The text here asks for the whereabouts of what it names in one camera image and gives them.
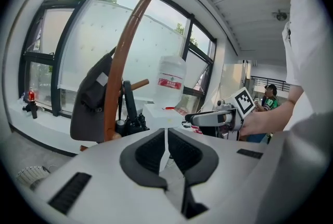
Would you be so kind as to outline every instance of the person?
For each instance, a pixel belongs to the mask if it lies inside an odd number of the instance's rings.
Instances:
[[[264,112],[276,109],[279,106],[278,99],[276,98],[277,89],[274,84],[270,84],[268,87],[265,86],[265,104],[263,106],[259,105],[258,102],[254,102],[257,112]],[[246,137],[246,142],[260,143],[269,142],[270,133],[261,133],[255,135],[249,135]]]
[[[261,99],[261,106],[262,107],[265,105],[265,101],[266,101],[266,89],[267,89],[267,85],[265,85],[265,94]]]
[[[290,0],[290,4],[290,21],[282,32],[286,82],[290,84],[288,99],[273,110],[248,114],[240,130],[241,136],[289,130],[313,113],[302,83],[306,83],[305,72],[310,71],[309,61],[321,57],[324,49],[332,44],[332,26],[318,0]]]

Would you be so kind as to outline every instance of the windowsill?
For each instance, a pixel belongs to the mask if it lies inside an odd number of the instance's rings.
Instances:
[[[22,108],[26,103],[20,104],[18,101],[8,107],[9,122],[16,129],[29,137],[46,144],[52,148],[66,152],[79,154],[80,146],[91,147],[95,142],[76,141],[70,137],[71,120],[66,117],[54,117],[47,111],[37,111],[37,118],[33,119],[31,112],[27,113]]]

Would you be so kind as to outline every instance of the railing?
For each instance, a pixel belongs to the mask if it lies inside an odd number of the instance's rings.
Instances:
[[[251,76],[251,79],[254,80],[254,85],[258,86],[266,86],[270,84],[274,84],[277,90],[289,92],[290,85],[285,81],[269,79],[264,77]]]

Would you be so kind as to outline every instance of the white shirt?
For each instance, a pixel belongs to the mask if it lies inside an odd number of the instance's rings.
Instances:
[[[330,21],[318,0],[291,0],[290,3],[290,22],[282,32],[286,49],[286,82],[302,86],[301,79],[304,77],[300,76],[307,69],[307,63],[329,40]],[[297,101],[292,117],[284,130],[289,130],[295,123],[308,118],[313,112],[313,107],[304,92]]]

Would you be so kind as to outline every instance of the window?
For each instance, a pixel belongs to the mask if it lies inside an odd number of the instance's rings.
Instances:
[[[51,106],[52,66],[30,63],[29,90],[34,91],[35,100],[42,105]]]
[[[55,116],[70,116],[83,78],[116,47],[138,1],[46,0],[25,41],[19,91],[32,89],[46,110]],[[187,25],[193,28],[185,34]],[[180,6],[170,0],[152,0],[137,28],[123,72],[123,79],[131,83],[145,78],[150,81],[149,86],[134,91],[138,112],[153,101],[161,56],[181,55],[183,50],[188,73],[177,108],[182,114],[196,112],[208,88],[213,40]]]

